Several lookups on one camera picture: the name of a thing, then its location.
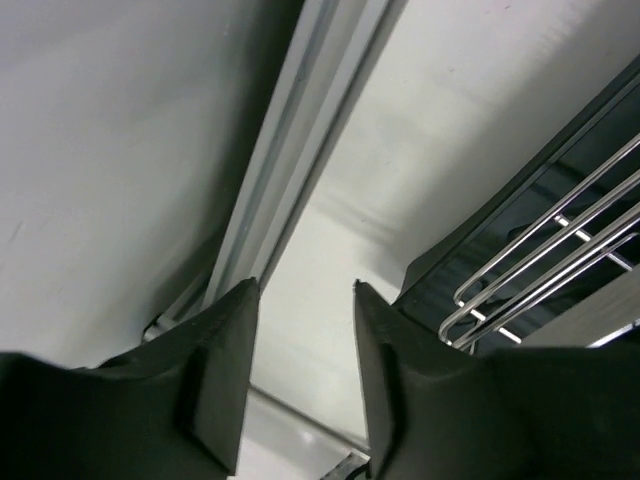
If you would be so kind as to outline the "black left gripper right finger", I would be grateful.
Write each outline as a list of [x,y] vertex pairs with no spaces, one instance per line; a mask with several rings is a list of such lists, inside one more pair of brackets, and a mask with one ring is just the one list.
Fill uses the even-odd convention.
[[368,283],[354,325],[375,479],[635,479],[639,338],[471,356]]

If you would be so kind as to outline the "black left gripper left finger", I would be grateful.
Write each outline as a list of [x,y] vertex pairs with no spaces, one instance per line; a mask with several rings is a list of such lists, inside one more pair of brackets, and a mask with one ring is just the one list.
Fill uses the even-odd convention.
[[1,356],[5,479],[226,479],[237,469],[260,289],[95,368]]

